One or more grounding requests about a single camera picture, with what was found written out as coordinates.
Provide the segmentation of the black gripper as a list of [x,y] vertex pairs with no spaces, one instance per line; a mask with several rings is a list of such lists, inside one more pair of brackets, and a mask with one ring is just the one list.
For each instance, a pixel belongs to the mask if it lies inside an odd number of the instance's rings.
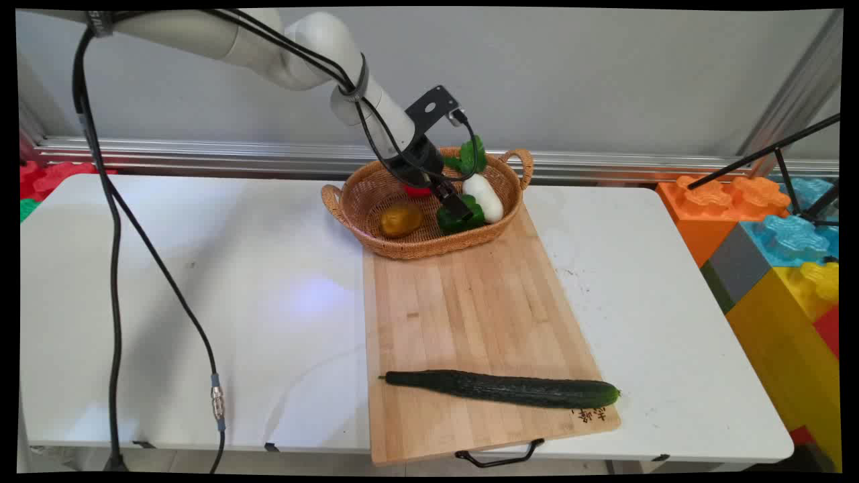
[[429,138],[420,136],[408,146],[395,147],[395,152],[389,158],[389,174],[396,180],[417,189],[433,186],[433,194],[451,219],[464,222],[473,218],[473,211],[443,175],[443,156]]

